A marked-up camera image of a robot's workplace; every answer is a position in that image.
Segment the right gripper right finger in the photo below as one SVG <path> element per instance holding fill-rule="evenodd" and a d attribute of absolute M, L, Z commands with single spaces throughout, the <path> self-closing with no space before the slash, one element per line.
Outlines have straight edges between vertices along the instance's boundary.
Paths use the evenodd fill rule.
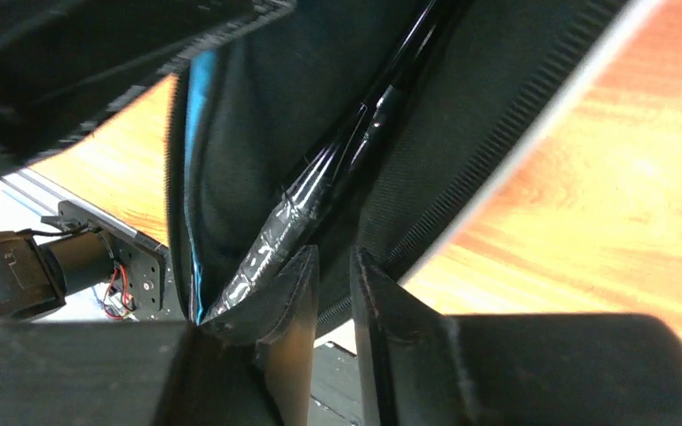
<path fill-rule="evenodd" d="M 362 248 L 350 288 L 367 425 L 682 425 L 682 343 L 656 317 L 443 315 Z"/>

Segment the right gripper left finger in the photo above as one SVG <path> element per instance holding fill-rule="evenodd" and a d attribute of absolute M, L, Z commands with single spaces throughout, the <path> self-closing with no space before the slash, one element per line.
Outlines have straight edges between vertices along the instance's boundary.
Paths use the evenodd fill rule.
<path fill-rule="evenodd" d="M 0 425 L 305 425 L 319 258 L 214 320 L 0 324 Z"/>

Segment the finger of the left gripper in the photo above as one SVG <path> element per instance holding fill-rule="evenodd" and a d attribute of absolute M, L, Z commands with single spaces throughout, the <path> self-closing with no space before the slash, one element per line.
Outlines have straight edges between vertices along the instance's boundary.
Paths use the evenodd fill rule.
<path fill-rule="evenodd" d="M 0 177 L 81 142 L 292 1 L 0 1 Z"/>

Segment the black badminton racket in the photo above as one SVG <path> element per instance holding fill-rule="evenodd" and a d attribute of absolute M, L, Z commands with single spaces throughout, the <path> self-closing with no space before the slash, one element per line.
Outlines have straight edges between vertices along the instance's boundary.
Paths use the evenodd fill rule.
<path fill-rule="evenodd" d="M 283 189 L 234 276 L 203 314 L 215 319 L 268 285 L 292 253 L 314 232 L 364 160 L 388 139 L 386 132 L 405 106 L 403 91 L 388 86 L 342 121 Z"/>
<path fill-rule="evenodd" d="M 282 189 L 309 193 L 320 187 L 321 178 L 329 178 L 336 193 L 384 152 L 438 43 L 472 5 L 423 2 L 369 87 L 304 154 Z"/>

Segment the blue racket cover bag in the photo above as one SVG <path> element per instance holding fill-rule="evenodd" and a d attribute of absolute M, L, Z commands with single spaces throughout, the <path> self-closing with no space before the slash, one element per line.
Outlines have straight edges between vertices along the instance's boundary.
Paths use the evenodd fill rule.
<path fill-rule="evenodd" d="M 425 1 L 292 2 L 292 12 L 199 53 L 178 73 L 168 134 L 170 272 L 183 320 L 197 325 L 291 171 L 369 87 Z M 301 245 L 319 250 L 320 334 L 351 316 L 356 248 L 395 279 L 414 271 L 656 7 L 472 2 L 438 43 L 385 151 Z"/>

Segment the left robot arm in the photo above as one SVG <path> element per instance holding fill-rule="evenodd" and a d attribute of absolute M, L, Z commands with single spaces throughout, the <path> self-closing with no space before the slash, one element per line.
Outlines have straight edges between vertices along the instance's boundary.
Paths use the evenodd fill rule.
<path fill-rule="evenodd" d="M 80 143 L 203 51 L 277 20 L 292 1 L 0 1 L 0 178 Z M 106 230 L 39 245 L 0 232 L 0 320 L 63 306 L 108 277 Z"/>

